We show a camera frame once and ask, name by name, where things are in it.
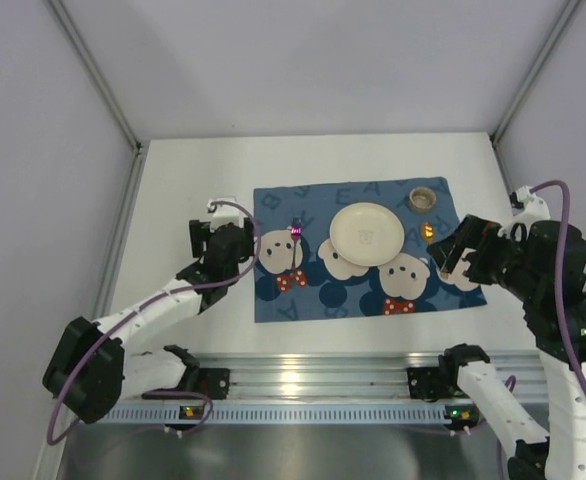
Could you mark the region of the blue cartoon mouse placemat cloth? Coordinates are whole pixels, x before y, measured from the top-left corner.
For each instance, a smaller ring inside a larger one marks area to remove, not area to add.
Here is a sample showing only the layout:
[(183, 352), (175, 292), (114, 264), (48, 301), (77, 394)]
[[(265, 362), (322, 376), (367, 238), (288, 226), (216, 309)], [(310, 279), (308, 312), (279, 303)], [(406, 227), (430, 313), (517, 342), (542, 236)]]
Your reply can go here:
[[(419, 186), (437, 195), (426, 214), (409, 207), (409, 193)], [(442, 280), (430, 265), (421, 224), (428, 222), (448, 236), (460, 223), (443, 177), (258, 188), (253, 201), (262, 234), (255, 274), (258, 323), (425, 313), (487, 303), (481, 287), (463, 276), (462, 266)], [(405, 243), (397, 259), (361, 267), (335, 251), (330, 223), (339, 210), (358, 202), (382, 205), (401, 220)], [(303, 258), (291, 271), (294, 217), (302, 222)]]

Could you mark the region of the small glass cup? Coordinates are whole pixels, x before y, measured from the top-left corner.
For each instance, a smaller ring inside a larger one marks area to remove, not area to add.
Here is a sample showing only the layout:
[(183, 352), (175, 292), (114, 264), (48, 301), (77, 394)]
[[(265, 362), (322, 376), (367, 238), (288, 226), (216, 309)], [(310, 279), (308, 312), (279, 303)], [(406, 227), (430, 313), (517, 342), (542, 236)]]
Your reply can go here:
[(430, 188), (419, 186), (410, 191), (408, 203), (413, 212), (426, 214), (435, 207), (437, 195)]

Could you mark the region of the gold spoon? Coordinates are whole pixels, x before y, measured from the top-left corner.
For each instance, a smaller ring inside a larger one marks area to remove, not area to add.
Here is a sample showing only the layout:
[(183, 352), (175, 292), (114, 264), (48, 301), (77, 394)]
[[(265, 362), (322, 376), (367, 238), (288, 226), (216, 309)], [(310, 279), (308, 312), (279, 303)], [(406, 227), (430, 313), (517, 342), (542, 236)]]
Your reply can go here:
[[(446, 235), (441, 235), (437, 233), (434, 227), (428, 223), (424, 222), (420, 226), (420, 235), (422, 240), (428, 245), (431, 246), (433, 243), (439, 242), (447, 238)], [(442, 280), (448, 280), (450, 278), (450, 274), (447, 272), (442, 272), (440, 268), (435, 264), (435, 261), (432, 258), (429, 258), (430, 265), (437, 271), (438, 276)]]

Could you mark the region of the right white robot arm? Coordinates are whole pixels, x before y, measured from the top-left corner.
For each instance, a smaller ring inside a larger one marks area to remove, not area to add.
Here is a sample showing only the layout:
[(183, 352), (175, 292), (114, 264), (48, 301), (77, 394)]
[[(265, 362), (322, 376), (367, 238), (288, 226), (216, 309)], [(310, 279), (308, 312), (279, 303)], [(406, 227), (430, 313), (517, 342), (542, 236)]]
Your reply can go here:
[(479, 285), (517, 298), (543, 367), (549, 426), (530, 419), (488, 354), (459, 344), (439, 356), (443, 376), (469, 397), (499, 440), (511, 479), (586, 479), (586, 240), (567, 221), (503, 226), (468, 215), (427, 252), (443, 273), (461, 266)]

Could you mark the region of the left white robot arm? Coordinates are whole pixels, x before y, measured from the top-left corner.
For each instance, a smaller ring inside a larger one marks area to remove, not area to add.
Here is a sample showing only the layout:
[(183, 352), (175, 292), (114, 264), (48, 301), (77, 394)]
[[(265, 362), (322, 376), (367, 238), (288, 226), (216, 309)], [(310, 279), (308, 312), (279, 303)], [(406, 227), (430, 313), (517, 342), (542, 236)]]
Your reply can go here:
[(186, 348), (150, 351), (148, 343), (222, 300), (253, 257), (255, 240), (248, 218), (218, 226), (192, 220), (189, 229), (196, 259), (164, 287), (95, 321), (78, 317), (64, 329), (42, 384), (82, 422), (95, 423), (118, 402), (155, 390), (195, 387), (199, 362)]

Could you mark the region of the cream round plate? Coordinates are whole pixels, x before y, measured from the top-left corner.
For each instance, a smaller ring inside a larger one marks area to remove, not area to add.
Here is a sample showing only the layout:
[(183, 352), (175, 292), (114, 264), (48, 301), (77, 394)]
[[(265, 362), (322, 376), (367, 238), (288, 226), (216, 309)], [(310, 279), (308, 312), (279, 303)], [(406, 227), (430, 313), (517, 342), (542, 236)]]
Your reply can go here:
[(346, 261), (377, 267), (393, 260), (405, 243), (405, 229), (390, 209), (358, 202), (339, 210), (329, 227), (335, 251)]

